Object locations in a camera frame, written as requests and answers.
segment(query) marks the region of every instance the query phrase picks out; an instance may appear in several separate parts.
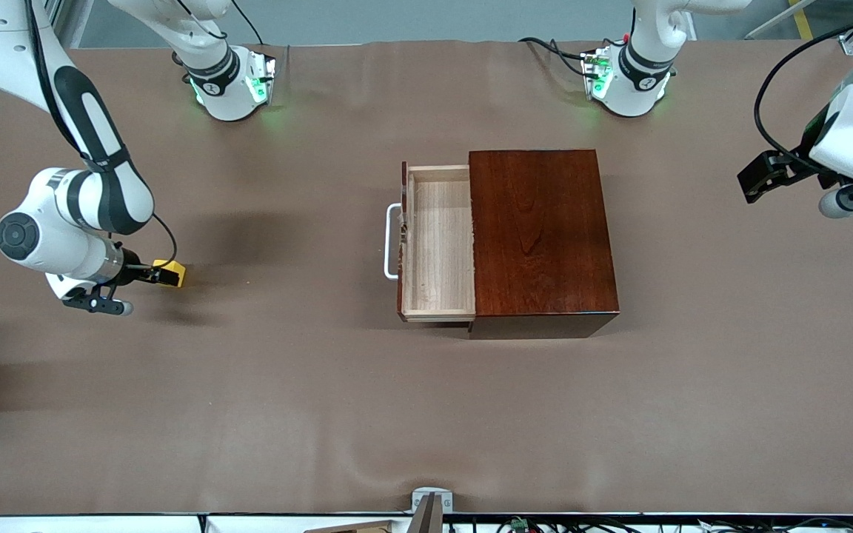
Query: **drawer handle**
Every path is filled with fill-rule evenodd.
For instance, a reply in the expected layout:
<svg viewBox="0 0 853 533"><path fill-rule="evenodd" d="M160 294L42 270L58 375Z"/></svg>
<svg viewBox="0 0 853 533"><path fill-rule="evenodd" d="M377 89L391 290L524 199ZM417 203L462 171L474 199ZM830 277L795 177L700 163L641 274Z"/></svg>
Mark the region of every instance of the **drawer handle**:
<svg viewBox="0 0 853 533"><path fill-rule="evenodd" d="M397 274L390 273L390 212L394 209L400 209L400 202L387 206L387 214L384 215L384 275L392 282L400 279Z"/></svg>

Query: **brown table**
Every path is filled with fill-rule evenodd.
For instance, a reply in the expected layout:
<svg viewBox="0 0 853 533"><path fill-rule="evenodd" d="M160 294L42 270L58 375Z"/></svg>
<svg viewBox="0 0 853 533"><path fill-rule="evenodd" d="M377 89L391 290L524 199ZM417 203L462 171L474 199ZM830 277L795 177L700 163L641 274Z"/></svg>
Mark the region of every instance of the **brown table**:
<svg viewBox="0 0 853 533"><path fill-rule="evenodd" d="M239 124L169 50L75 52L190 286L89 316L0 256L0 513L399 509L422 485L474 512L853 512L853 220L812 182L747 206L735 181L794 46L688 44L636 119L525 44L274 50L275 107ZM795 61L768 128L795 143L852 61ZM400 322L380 270L401 161L589 147L622 309L600 336ZM0 216L52 165L80 162L0 93ZM125 242L169 254L156 226Z"/></svg>

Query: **wooden drawer box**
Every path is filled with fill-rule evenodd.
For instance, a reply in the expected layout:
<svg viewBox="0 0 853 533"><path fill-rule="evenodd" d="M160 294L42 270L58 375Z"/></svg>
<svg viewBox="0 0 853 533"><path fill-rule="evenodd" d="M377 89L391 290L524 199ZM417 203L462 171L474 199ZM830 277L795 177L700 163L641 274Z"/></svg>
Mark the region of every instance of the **wooden drawer box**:
<svg viewBox="0 0 853 533"><path fill-rule="evenodd" d="M593 150L403 165L397 312L471 338L588 337L618 312Z"/></svg>

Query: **open drawer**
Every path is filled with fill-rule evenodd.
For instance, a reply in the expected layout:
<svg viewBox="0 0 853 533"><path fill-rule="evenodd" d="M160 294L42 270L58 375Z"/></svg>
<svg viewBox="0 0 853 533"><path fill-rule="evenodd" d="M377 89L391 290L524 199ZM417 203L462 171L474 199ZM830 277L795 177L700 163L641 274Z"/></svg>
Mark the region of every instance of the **open drawer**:
<svg viewBox="0 0 853 533"><path fill-rule="evenodd" d="M397 312L405 321L472 321L473 217L469 166L408 167L400 209Z"/></svg>
<svg viewBox="0 0 853 533"><path fill-rule="evenodd" d="M390 213L402 213L390 274ZM618 310L593 150L470 152L403 164L384 270L404 321L468 323L471 338L588 337Z"/></svg>

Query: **floor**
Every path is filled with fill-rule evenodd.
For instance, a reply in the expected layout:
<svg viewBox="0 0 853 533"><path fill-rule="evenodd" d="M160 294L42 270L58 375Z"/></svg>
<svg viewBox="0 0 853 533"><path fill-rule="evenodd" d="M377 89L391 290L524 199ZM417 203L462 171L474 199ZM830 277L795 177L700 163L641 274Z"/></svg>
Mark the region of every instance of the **floor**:
<svg viewBox="0 0 853 533"><path fill-rule="evenodd" d="M68 31L71 47L165 47L149 28L107 0L77 0L86 14L78 31ZM629 29L630 3L623 0L238 0L270 44L358 44L372 41L515 41L526 36L558 41L618 37ZM696 15L701 40L741 39L786 0L752 0L732 16ZM820 0L806 10L815 33L853 20L853 0ZM256 41L239 14L219 22L235 44ZM762 39L798 39L795 20L783 21Z"/></svg>

